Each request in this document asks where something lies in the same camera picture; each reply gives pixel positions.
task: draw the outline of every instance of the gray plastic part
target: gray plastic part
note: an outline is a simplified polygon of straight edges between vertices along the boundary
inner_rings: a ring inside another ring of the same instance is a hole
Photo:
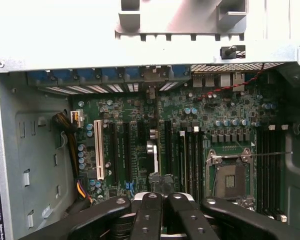
[[[0,190],[7,240],[60,220],[75,200],[67,139],[51,125],[51,117],[64,109],[70,112],[64,96],[28,87],[24,73],[0,74]],[[43,118],[46,124],[39,126]]]
[[[247,26],[247,0],[136,2],[121,0],[118,34],[242,34]]]

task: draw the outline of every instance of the ventilation grille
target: ventilation grille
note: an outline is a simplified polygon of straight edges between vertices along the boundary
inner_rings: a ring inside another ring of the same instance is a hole
[[[264,64],[264,69],[277,67],[283,62],[269,62]],[[239,71],[258,71],[262,63],[236,63],[236,64],[196,64],[192,65],[192,72],[239,72]]]

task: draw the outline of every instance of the circuit board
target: circuit board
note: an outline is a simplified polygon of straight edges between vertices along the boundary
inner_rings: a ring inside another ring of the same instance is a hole
[[[73,110],[84,117],[76,134],[80,176],[92,198],[100,202],[151,191],[149,176],[158,172],[171,177],[173,191],[196,201],[211,195],[254,201],[257,161],[251,155],[257,152],[257,129],[277,122],[282,93],[262,78],[240,89],[211,92],[216,87],[191,80],[170,91],[156,90],[155,96],[75,96]],[[149,141],[157,147],[155,160],[147,152]],[[100,160],[101,178],[96,173]]]

